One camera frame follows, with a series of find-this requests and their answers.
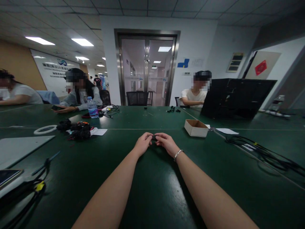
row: smartphone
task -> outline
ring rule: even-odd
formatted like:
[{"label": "smartphone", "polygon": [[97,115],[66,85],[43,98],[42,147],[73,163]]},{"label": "smartphone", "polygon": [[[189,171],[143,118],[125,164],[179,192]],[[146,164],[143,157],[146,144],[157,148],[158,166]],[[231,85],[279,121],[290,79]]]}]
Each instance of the smartphone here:
[{"label": "smartphone", "polygon": [[0,190],[19,177],[24,170],[0,170]]},{"label": "smartphone", "polygon": [[61,107],[58,107],[58,106],[53,105],[53,106],[51,107],[51,109],[57,111],[57,110],[63,110],[64,108],[61,108]]}]

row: yellow tag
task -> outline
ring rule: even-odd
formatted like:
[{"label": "yellow tag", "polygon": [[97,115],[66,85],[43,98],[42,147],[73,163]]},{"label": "yellow tag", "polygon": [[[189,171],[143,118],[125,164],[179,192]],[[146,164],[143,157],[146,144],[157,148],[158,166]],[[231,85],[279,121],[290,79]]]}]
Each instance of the yellow tag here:
[{"label": "yellow tag", "polygon": [[42,181],[42,182],[40,182],[39,184],[36,185],[35,191],[41,191],[43,186],[44,186],[44,181]]}]

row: silver bracelet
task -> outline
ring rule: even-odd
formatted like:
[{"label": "silver bracelet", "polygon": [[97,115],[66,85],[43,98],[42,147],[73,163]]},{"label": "silver bracelet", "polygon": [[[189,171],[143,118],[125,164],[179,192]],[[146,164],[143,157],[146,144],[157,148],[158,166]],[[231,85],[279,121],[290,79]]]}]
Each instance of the silver bracelet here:
[{"label": "silver bracelet", "polygon": [[180,152],[184,152],[183,149],[179,150],[179,151],[176,153],[175,158],[174,158],[174,161],[176,161],[176,157],[178,156],[178,154],[179,154]]}]

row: metal door frame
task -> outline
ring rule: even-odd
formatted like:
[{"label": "metal door frame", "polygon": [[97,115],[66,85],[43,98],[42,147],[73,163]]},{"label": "metal door frame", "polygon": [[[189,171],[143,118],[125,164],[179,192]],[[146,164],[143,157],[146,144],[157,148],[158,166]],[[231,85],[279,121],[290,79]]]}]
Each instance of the metal door frame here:
[{"label": "metal door frame", "polygon": [[[117,55],[117,66],[119,74],[119,88],[120,88],[120,98],[121,104],[126,105],[125,99],[125,78],[123,70],[123,54],[122,54],[122,39],[144,39],[145,47],[149,47],[149,40],[172,40],[173,47],[171,53],[170,62],[170,74],[168,79],[168,86],[166,89],[165,106],[169,106],[173,88],[173,80],[175,73],[175,66],[177,61],[180,31],[164,31],[164,30],[135,30],[135,29],[114,29],[115,35],[115,46]],[[149,48],[145,49],[145,55],[149,59]],[[149,62],[147,61],[144,65],[144,91],[148,90],[149,81]]]}]

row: red decoration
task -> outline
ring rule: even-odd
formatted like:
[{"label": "red decoration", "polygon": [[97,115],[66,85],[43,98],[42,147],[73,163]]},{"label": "red decoration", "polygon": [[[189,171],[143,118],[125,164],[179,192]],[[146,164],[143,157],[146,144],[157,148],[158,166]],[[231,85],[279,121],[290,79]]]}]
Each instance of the red decoration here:
[{"label": "red decoration", "polygon": [[266,60],[264,60],[263,62],[258,64],[258,66],[255,67],[255,73],[256,73],[256,75],[259,75],[266,69],[267,69],[267,63],[266,63]]}]

